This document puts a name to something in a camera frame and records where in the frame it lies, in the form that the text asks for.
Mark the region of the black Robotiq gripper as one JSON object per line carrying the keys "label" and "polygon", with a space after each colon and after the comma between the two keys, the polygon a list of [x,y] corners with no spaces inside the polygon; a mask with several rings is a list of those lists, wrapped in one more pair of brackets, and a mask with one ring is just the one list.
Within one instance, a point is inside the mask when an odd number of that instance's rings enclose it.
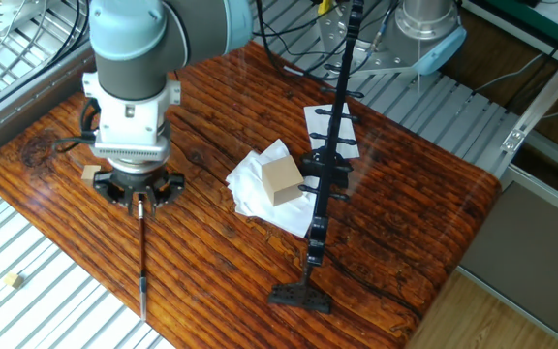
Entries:
{"label": "black Robotiq gripper", "polygon": [[126,207],[129,216],[134,214],[135,195],[142,195],[150,202],[151,215],[155,216],[157,207],[171,204],[183,193],[185,177],[180,173],[169,173],[165,167],[143,174],[113,169],[96,172],[93,188],[108,202]]}

